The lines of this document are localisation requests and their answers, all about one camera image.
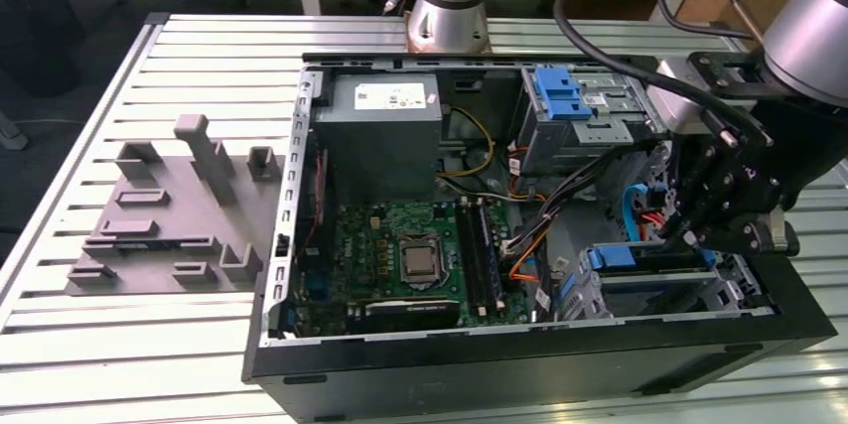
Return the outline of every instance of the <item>motherboard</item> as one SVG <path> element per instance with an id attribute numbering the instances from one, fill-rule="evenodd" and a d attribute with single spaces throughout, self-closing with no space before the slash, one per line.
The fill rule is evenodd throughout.
<path id="1" fill-rule="evenodd" d="M 305 277 L 307 333 L 399 331 L 395 319 L 415 328 L 427 320 L 425 328 L 525 323 L 524 291 L 501 286 L 496 251 L 508 236 L 497 201 L 340 207 L 332 268 Z"/>

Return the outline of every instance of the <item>sticker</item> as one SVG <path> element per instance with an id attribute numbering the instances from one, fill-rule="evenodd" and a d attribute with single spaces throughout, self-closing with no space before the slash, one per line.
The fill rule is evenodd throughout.
<path id="1" fill-rule="evenodd" d="M 591 106 L 607 106 L 607 98 L 601 93 L 587 94 L 583 96 L 583 102 Z"/>
<path id="2" fill-rule="evenodd" d="M 551 309 L 551 297 L 547 296 L 547 293 L 541 290 L 541 287 L 535 289 L 535 302 L 541 305 L 545 311 Z"/>
<path id="3" fill-rule="evenodd" d="M 425 108 L 424 83 L 363 83 L 356 86 L 355 109 Z"/>
<path id="4" fill-rule="evenodd" d="M 521 175 L 521 159 L 509 158 L 509 174 L 513 176 Z"/>

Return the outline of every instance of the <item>ram slot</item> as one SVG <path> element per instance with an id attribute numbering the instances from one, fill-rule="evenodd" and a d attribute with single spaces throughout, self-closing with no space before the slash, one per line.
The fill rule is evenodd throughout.
<path id="1" fill-rule="evenodd" d="M 477 234 L 475 233 L 475 212 L 465 201 L 456 204 L 456 230 L 460 239 L 460 253 L 463 256 L 463 272 L 465 275 L 465 290 L 471 310 L 477 315 L 487 316 L 487 292 L 481 260 L 477 255 Z"/>
<path id="2" fill-rule="evenodd" d="M 492 221 L 489 210 L 483 200 L 479 200 L 475 213 L 476 227 L 480 231 L 477 240 L 479 256 L 481 258 L 483 274 L 487 283 L 487 305 L 491 310 L 504 310 L 504 287 L 499 270 L 499 253 L 492 236 Z"/>

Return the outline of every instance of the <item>metal table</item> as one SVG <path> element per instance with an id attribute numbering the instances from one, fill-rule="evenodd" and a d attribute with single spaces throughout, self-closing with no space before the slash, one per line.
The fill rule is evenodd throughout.
<path id="1" fill-rule="evenodd" d="M 669 56 L 736 45 L 643 23 L 583 22 L 605 50 Z M 252 294 L 75 298 L 65 274 L 96 224 L 121 141 L 188 154 L 172 120 L 204 113 L 231 154 L 285 151 L 303 52 L 401 52 L 396 19 L 184 16 L 145 25 L 0 272 L 0 414 L 19 422 L 291 422 L 240 382 Z M 492 20 L 497 53 L 573 53 L 549 21 Z M 789 220 L 795 266 L 841 336 L 759 362 L 687 395 L 421 416 L 384 422 L 688 423 L 848 419 L 848 190 L 843 168 L 803 193 Z"/>

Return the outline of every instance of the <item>green motherboard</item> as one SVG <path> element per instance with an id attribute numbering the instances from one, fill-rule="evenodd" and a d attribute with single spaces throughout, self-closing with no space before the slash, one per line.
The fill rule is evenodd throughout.
<path id="1" fill-rule="evenodd" d="M 457 204 L 387 203 L 344 206 L 337 210 L 335 229 L 333 267 L 324 277 L 325 296 L 309 300 L 305 312 L 312 336 L 337 336 L 348 333 L 344 324 L 345 305 L 375 300 L 455 300 L 461 305 L 457 327 L 480 327 L 525 323 L 527 298 L 521 287 L 505 287 L 504 308 L 481 313 L 468 302 L 467 270 L 457 233 Z M 492 244 L 496 249 L 508 237 L 507 209 L 499 202 L 487 204 Z M 415 283 L 412 265 L 401 263 L 421 256 L 423 244 L 432 250 L 439 263 L 437 279 Z"/>

